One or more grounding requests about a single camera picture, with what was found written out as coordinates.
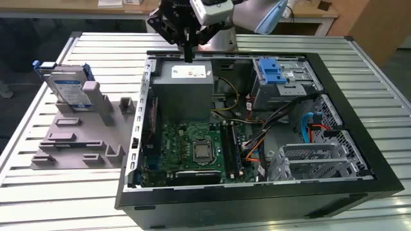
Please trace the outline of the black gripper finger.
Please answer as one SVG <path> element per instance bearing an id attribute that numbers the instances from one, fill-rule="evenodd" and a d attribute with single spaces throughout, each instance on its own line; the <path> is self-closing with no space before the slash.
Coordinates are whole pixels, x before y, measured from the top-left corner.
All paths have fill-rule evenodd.
<path id="1" fill-rule="evenodd" d="M 199 45 L 206 45 L 207 42 L 212 39 L 212 37 L 218 34 L 218 32 L 223 29 L 224 23 L 215 23 L 210 26 L 199 25 L 196 27 L 190 28 L 190 62 L 195 58 L 195 48 Z"/>
<path id="2" fill-rule="evenodd" d="M 190 42 L 180 13 L 156 9 L 148 17 L 148 24 L 170 44 L 176 44 L 184 52 L 184 61 L 190 63 Z"/>

